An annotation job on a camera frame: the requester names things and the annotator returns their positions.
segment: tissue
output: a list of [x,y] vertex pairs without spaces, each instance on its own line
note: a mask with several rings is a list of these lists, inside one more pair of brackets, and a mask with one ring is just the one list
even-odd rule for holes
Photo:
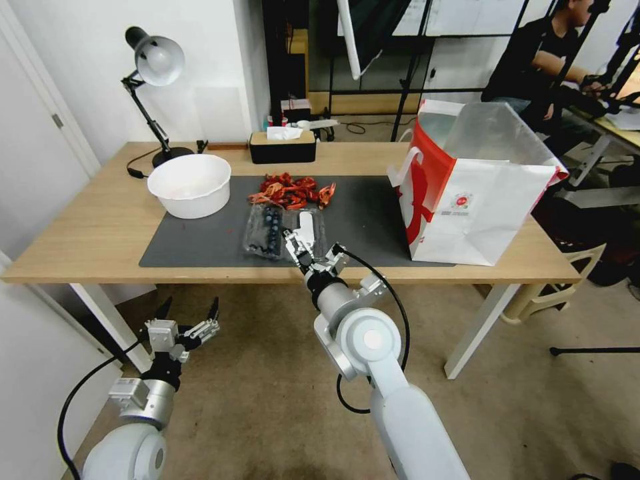
[[267,127],[267,140],[294,140],[300,138],[302,131],[293,127]]

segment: black shirt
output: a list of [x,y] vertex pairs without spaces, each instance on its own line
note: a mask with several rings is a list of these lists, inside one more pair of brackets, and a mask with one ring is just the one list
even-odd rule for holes
[[568,30],[564,37],[558,37],[548,17],[519,28],[502,54],[482,93],[482,100],[490,101],[495,97],[545,99],[555,77],[531,65],[535,54],[542,50],[563,58],[577,50],[577,40],[575,29]]

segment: white paper bag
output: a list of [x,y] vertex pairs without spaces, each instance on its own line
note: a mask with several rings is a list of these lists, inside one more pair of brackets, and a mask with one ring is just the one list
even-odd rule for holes
[[387,174],[411,258],[472,265],[495,265],[546,188],[568,175],[506,103],[432,100],[400,171]]

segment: white plastic chair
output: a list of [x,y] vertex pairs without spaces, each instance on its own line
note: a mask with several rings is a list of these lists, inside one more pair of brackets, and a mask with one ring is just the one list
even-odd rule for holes
[[580,281],[574,284],[558,283],[548,285],[546,283],[534,283],[531,285],[523,285],[513,296],[504,312],[500,314],[500,318],[506,323],[518,325],[538,310],[555,307],[557,305],[562,305],[559,308],[560,311],[568,308],[569,298],[575,293],[578,286],[586,280],[587,276],[589,276],[598,260],[600,260],[606,246],[607,244],[604,243],[589,250],[566,253],[565,257],[574,265],[580,260],[589,259],[589,262],[580,272],[580,276],[582,277]]

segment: clear plastic packaging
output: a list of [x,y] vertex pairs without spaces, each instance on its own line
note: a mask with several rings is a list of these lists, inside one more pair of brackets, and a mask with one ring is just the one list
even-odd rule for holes
[[272,260],[290,260],[283,243],[282,230],[301,227],[300,214],[313,222],[313,254],[322,257],[327,252],[327,238],[322,211],[318,209],[284,210],[278,205],[257,203],[251,206],[243,240],[246,252]]

